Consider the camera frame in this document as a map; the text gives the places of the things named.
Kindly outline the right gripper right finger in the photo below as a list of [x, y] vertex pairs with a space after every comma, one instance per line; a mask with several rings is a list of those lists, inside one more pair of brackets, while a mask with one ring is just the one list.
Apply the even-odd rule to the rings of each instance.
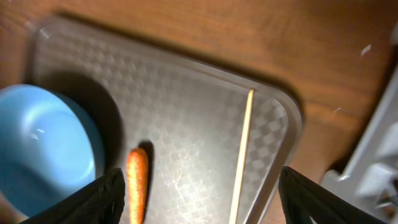
[[289, 166], [282, 168], [278, 188], [287, 224], [384, 223]]

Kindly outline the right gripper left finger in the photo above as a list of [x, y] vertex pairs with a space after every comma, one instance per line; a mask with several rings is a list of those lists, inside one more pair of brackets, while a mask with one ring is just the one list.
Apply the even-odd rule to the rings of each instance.
[[100, 178], [23, 224], [118, 224], [124, 208], [125, 181], [120, 168]]

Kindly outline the orange carrot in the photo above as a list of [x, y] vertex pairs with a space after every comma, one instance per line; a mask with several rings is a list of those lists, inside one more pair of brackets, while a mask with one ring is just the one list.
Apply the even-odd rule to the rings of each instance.
[[142, 224], [144, 221], [149, 162], [146, 151], [137, 147], [127, 157], [127, 191], [129, 196], [129, 221]]

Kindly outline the wooden chopstick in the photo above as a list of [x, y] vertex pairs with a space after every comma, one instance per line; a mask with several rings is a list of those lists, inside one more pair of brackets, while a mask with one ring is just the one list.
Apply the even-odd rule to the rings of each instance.
[[248, 148], [248, 139], [249, 139], [250, 125], [251, 125], [254, 94], [255, 90], [250, 90], [248, 92], [248, 98], [246, 101], [241, 142], [240, 142], [238, 161], [236, 167], [236, 177], [234, 180], [234, 187], [233, 187], [233, 197], [231, 201], [231, 210], [229, 214], [229, 224], [236, 224], [238, 216], [239, 199], [241, 195], [241, 187], [243, 184], [243, 175], [244, 175], [244, 167], [246, 162], [246, 153]]

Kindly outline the dark blue plate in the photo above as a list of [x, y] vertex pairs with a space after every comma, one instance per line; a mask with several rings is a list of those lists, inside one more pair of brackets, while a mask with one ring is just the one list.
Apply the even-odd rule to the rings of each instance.
[[33, 217], [104, 174], [95, 122], [71, 98], [33, 85], [1, 90], [1, 193]]

